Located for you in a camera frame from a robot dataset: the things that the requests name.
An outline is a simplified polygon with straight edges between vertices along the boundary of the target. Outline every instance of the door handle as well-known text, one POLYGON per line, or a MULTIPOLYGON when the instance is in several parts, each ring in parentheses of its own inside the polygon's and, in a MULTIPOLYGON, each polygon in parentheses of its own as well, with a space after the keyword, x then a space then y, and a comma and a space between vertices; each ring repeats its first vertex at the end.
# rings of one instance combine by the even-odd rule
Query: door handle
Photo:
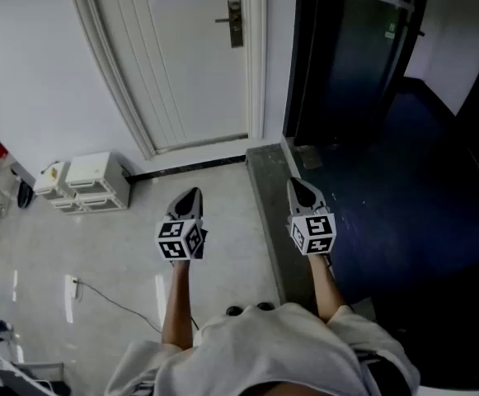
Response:
POLYGON ((232 48, 243 47, 241 0, 228 0, 228 17, 216 19, 215 23, 228 23, 232 48))

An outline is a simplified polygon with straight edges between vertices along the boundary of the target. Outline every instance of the wall outlet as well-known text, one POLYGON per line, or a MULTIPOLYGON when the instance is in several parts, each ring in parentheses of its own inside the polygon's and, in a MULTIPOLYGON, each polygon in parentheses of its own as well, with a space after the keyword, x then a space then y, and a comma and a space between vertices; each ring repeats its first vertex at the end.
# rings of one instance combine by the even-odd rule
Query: wall outlet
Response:
POLYGON ((65 275, 65 294, 70 296, 71 299, 77 298, 77 277, 71 276, 69 274, 65 275))

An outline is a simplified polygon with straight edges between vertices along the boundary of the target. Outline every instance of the person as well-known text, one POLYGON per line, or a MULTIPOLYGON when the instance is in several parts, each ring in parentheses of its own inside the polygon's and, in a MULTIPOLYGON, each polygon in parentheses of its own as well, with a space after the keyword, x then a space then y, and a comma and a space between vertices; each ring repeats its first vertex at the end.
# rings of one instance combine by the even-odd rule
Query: person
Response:
POLYGON ((297 304, 210 320, 192 338, 190 262, 174 264, 162 343, 129 346, 106 396, 403 396, 420 376, 400 343, 347 306, 309 256, 315 316, 297 304))

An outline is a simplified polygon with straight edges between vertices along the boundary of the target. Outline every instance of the white wall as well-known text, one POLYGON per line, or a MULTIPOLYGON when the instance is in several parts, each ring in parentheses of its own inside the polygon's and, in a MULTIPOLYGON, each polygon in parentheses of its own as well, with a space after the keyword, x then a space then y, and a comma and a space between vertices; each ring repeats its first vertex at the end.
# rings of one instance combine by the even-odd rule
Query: white wall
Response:
POLYGON ((409 78, 425 79, 430 67, 431 55, 437 45, 439 34, 444 26, 444 19, 448 15, 449 0, 427 0, 424 17, 420 30, 425 33, 419 35, 407 65, 404 76, 409 78))
POLYGON ((279 142, 295 0, 268 0, 265 138, 144 160, 96 66, 72 0, 0 0, 0 140, 33 176, 54 160, 114 150, 134 173, 244 154, 279 142))
POLYGON ((479 74, 479 0, 428 0, 406 76, 419 78, 455 115, 479 74))

